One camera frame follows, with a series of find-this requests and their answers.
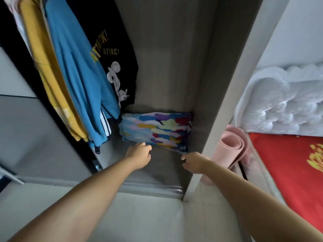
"person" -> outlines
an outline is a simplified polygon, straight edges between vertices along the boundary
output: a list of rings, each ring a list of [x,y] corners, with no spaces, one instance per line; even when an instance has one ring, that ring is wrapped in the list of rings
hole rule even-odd
[[[79,183],[9,241],[87,241],[124,180],[148,164],[150,150],[145,143],[129,147],[122,160]],[[181,159],[186,170],[217,185],[256,241],[323,241],[321,232],[287,206],[208,157],[195,152]]]

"headboard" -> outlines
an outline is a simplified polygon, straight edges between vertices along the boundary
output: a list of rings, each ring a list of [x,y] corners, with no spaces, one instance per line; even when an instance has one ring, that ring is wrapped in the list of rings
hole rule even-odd
[[[234,124],[246,132],[323,136],[323,64],[256,71]]]

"yellow jacket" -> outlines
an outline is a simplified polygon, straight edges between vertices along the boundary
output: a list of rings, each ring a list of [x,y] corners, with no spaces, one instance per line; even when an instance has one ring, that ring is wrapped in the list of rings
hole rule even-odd
[[[35,66],[38,69],[48,99],[72,136],[88,141],[88,134],[73,105],[46,30],[40,0],[21,0],[20,10],[25,22]]]

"red bedsheet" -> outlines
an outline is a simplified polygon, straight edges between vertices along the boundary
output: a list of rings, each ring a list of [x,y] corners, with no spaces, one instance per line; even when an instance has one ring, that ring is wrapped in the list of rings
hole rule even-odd
[[[249,136],[286,204],[323,232],[323,137]]]

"right hand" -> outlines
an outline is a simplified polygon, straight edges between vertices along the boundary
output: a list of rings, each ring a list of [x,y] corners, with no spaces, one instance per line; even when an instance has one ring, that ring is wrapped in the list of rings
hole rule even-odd
[[[130,146],[126,152],[125,159],[128,159],[135,170],[141,169],[146,166],[151,155],[151,145],[146,145],[145,143],[135,144],[135,146]]]
[[[186,160],[186,162],[183,163],[184,169],[195,174],[202,174],[204,164],[211,161],[208,157],[198,152],[183,154],[181,160]]]

